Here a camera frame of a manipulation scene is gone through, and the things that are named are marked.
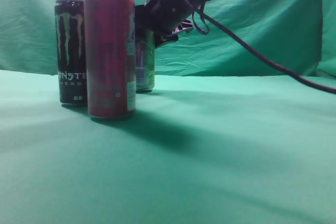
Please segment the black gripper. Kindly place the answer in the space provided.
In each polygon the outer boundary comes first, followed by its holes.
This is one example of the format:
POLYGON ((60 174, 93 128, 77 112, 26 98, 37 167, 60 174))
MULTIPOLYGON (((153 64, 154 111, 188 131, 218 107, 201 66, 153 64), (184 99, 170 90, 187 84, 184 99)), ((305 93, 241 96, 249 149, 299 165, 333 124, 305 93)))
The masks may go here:
MULTIPOLYGON (((189 0, 194 7, 204 10, 207 0, 189 0)), ((201 29, 194 19, 194 10, 185 0, 148 0, 144 5, 135 7, 135 27, 154 32, 154 47, 177 42, 179 33, 190 33, 196 29, 203 35, 207 30, 201 29)))

